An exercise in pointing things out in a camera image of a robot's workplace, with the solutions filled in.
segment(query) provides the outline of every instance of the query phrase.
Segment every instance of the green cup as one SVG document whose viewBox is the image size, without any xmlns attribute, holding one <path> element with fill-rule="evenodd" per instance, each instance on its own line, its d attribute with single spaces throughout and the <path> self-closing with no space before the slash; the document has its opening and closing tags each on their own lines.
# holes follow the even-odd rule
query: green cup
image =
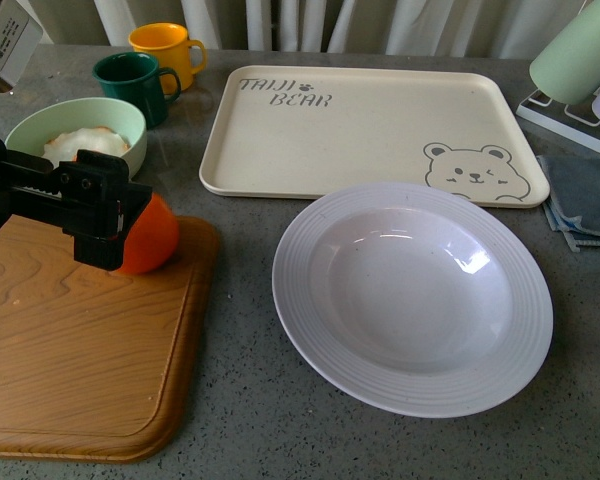
<svg viewBox="0 0 600 480">
<path fill-rule="evenodd" d="M 172 68 L 160 68 L 158 59 L 148 53 L 124 52 L 103 58 L 93 67 L 93 76 L 100 82 L 107 97 L 132 103 L 140 109 L 152 128 L 164 122 L 168 105 L 180 96 L 180 79 Z M 160 77 L 173 75 L 176 91 L 166 96 Z"/>
<path fill-rule="evenodd" d="M 547 45 L 529 73 L 540 91 L 567 105 L 584 102 L 600 87 L 600 0 Z"/>
</svg>

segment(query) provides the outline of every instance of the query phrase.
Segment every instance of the bear illustration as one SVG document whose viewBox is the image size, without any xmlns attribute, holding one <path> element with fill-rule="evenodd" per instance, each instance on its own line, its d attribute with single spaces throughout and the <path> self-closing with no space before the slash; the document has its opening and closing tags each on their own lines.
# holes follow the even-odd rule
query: bear illustration
<svg viewBox="0 0 600 480">
<path fill-rule="evenodd" d="M 431 160 L 425 176 L 430 187 L 482 202 L 522 201 L 531 191 L 529 182 L 511 165 L 511 154 L 502 147 L 454 150 L 443 143 L 430 143 L 424 154 Z"/>
</svg>

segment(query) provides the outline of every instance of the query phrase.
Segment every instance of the wooden cutting board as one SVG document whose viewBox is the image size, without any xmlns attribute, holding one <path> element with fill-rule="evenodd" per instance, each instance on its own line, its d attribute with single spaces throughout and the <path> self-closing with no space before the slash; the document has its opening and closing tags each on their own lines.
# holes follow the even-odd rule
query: wooden cutting board
<svg viewBox="0 0 600 480">
<path fill-rule="evenodd" d="M 76 263 L 59 228 L 0 230 L 0 458 L 133 462 L 176 432 L 219 248 L 178 220 L 176 253 L 138 276 Z"/>
</svg>

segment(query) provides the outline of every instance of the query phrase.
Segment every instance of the cream tray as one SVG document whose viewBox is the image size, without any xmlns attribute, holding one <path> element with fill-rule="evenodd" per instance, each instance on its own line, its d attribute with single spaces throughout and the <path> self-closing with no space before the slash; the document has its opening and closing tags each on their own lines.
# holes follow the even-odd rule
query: cream tray
<svg viewBox="0 0 600 480">
<path fill-rule="evenodd" d="M 549 185 L 498 86 L 471 73 L 249 66 L 227 82 L 200 179 L 227 196 L 428 185 L 533 207 Z"/>
</svg>

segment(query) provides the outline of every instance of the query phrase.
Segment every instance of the folded towel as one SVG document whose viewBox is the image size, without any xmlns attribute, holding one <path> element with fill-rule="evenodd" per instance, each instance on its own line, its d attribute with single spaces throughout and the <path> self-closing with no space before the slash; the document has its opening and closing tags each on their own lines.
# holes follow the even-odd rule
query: folded towel
<svg viewBox="0 0 600 480">
<path fill-rule="evenodd" d="M 544 211 L 569 247 L 600 247 L 600 158 L 541 155 L 538 162 L 551 186 Z"/>
</svg>

